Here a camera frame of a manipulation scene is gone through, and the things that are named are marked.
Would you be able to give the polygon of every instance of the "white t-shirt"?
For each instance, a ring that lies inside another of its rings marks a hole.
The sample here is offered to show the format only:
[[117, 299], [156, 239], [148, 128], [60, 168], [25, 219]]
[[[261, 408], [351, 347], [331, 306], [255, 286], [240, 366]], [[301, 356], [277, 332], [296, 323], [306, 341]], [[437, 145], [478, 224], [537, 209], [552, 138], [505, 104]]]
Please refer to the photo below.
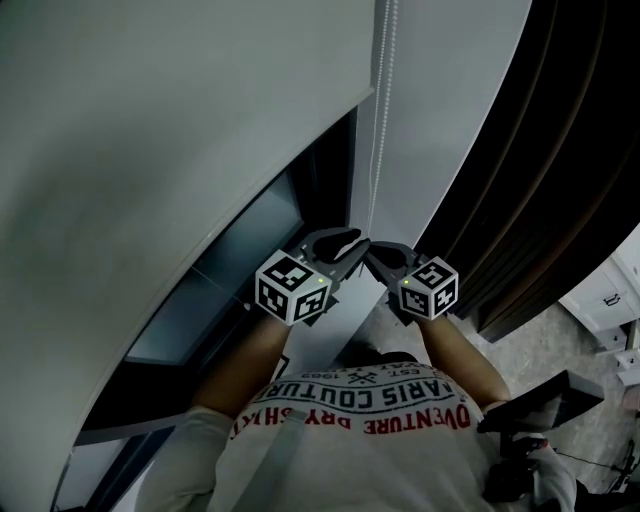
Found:
[[[476, 432], [482, 413], [455, 382], [413, 362], [287, 376], [235, 422], [192, 409], [149, 470], [136, 510], [233, 510], [292, 410], [306, 420], [264, 509], [533, 510], [532, 496], [482, 498], [500, 460], [497, 437]], [[575, 478], [558, 456], [545, 448], [530, 457], [540, 461], [537, 496], [573, 510]]]

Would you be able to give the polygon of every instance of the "black device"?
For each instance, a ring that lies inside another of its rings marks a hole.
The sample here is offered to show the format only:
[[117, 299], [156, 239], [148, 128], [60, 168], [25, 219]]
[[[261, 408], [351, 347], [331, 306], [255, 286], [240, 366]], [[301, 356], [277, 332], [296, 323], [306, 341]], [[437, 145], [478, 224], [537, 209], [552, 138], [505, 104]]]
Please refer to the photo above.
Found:
[[[548, 445], [544, 438], [522, 437], [520, 433], [541, 434], [580, 416], [604, 400], [599, 384], [565, 370], [522, 396], [487, 413], [478, 425], [479, 433], [500, 433], [500, 456], [487, 479], [484, 498], [491, 503], [517, 501], [533, 492], [538, 464], [530, 453]], [[542, 510], [558, 509], [554, 500]]]

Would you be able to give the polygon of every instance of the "sleeve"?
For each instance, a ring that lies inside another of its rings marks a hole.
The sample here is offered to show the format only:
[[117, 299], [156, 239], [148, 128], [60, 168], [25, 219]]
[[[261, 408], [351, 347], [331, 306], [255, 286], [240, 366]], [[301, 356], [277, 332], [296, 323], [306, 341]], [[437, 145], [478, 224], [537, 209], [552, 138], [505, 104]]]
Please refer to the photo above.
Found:
[[540, 463], [538, 477], [534, 483], [534, 500], [537, 506], [550, 499], [558, 500], [560, 510], [572, 511], [575, 507], [578, 484], [576, 477], [562, 463], [550, 446], [536, 450], [529, 455]]
[[142, 482], [136, 512], [205, 510], [215, 486], [215, 468], [233, 420], [194, 407], [158, 452]]

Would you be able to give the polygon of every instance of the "forearm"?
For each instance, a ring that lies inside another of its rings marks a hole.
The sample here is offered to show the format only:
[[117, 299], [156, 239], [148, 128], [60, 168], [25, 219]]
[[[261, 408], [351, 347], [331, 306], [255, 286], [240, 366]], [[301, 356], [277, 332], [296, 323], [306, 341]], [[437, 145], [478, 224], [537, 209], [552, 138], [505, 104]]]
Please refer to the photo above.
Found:
[[498, 371], [446, 317], [417, 323], [431, 364], [455, 380], [480, 408], [511, 400]]
[[192, 405], [202, 405], [236, 418], [271, 380], [290, 330], [271, 316], [263, 318], [205, 378]]

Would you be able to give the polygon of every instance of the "window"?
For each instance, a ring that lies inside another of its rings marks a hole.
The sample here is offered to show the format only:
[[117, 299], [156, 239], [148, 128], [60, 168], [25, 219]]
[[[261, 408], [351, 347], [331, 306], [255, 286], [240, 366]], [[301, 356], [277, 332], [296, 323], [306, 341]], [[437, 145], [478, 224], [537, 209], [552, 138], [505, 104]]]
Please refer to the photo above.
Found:
[[302, 226], [290, 170], [218, 237], [156, 312], [125, 361], [184, 364], [271, 254]]
[[354, 110], [265, 187], [140, 333], [76, 439], [86, 446], [129, 438], [93, 492], [91, 510], [111, 510], [184, 413], [202, 375], [262, 316], [241, 304], [253, 303], [255, 270], [313, 230], [348, 225], [355, 120]]

